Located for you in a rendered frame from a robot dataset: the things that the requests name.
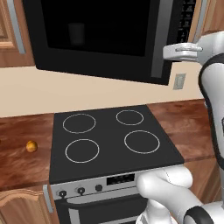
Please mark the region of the black oven door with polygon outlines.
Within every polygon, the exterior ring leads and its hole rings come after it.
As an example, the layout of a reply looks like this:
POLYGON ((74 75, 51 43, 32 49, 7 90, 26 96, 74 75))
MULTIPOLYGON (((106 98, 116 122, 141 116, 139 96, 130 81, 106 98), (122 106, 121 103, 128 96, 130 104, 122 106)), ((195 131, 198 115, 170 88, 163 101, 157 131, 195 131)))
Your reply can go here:
POLYGON ((139 194, 81 204, 55 201, 59 224, 136 224, 146 205, 139 194))

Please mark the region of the orange round fruit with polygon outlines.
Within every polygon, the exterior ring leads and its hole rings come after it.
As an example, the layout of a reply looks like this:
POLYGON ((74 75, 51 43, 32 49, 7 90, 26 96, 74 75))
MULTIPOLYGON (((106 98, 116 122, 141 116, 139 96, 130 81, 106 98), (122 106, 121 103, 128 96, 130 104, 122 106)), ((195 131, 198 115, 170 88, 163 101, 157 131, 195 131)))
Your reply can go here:
POLYGON ((25 146, 28 152, 35 152, 38 149, 38 144, 35 141, 28 141, 25 146))

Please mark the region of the black hob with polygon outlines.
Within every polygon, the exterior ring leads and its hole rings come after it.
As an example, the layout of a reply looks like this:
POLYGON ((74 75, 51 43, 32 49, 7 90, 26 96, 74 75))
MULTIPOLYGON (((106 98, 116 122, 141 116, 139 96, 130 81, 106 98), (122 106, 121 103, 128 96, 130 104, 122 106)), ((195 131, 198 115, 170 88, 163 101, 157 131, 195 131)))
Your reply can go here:
POLYGON ((145 105, 56 113, 52 184, 181 165, 184 159, 145 105))

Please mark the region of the wooden wall cupboard door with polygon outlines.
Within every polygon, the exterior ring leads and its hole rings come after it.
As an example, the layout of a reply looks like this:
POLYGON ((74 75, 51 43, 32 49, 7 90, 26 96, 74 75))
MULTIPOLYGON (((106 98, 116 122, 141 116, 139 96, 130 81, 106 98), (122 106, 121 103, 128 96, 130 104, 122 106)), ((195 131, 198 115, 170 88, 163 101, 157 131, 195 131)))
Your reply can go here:
POLYGON ((0 67, 32 67, 35 65, 22 0, 14 0, 17 21, 25 54, 18 51, 6 0, 0 0, 0 67))
MULTIPOLYGON (((193 34, 195 31, 194 19, 195 16, 193 13, 188 42, 193 42, 193 34)), ((200 37, 219 31, 224 31, 224 0, 207 0, 206 15, 204 17, 200 37)))

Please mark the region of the grey wall socket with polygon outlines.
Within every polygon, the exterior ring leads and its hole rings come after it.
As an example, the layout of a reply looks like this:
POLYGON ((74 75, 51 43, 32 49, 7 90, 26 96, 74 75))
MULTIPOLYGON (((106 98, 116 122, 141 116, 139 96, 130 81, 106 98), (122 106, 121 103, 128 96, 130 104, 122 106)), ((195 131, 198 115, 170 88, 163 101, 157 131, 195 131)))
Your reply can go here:
POLYGON ((177 73, 174 80, 173 89, 180 90, 183 88, 186 79, 185 73, 177 73))

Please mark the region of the silver oven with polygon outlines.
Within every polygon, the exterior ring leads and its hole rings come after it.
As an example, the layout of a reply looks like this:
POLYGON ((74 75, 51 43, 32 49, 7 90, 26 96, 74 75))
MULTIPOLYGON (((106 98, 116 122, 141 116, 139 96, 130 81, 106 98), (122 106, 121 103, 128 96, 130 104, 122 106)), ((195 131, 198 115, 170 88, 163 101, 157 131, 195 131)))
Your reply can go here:
POLYGON ((143 171, 134 171, 107 177, 90 178, 54 184, 51 185, 52 196, 54 202, 56 200, 65 199, 68 202, 81 204, 139 194, 136 187, 136 179, 142 173, 143 171), (101 192, 97 192, 95 190, 96 185, 102 185, 101 192), (85 188, 83 195, 79 195, 77 193, 78 187, 85 188), (61 198, 59 196, 59 191, 61 190, 66 191, 65 198, 61 198))

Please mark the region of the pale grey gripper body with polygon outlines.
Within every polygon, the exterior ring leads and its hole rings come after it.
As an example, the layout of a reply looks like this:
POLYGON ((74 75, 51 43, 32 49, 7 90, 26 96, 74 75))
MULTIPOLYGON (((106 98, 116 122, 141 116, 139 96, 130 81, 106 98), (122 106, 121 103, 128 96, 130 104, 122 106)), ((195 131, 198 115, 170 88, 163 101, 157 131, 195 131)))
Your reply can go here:
POLYGON ((194 43, 166 45, 163 48, 163 58, 171 61, 196 61, 198 53, 202 51, 203 48, 194 43))

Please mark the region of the wooden base cupboard door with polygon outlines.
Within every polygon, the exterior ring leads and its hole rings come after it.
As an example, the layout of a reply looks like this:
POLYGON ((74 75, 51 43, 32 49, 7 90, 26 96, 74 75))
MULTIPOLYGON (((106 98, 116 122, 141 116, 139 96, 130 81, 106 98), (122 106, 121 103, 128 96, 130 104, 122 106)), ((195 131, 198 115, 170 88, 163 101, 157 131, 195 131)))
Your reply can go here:
POLYGON ((42 191, 0 192, 0 224, 52 224, 42 191))

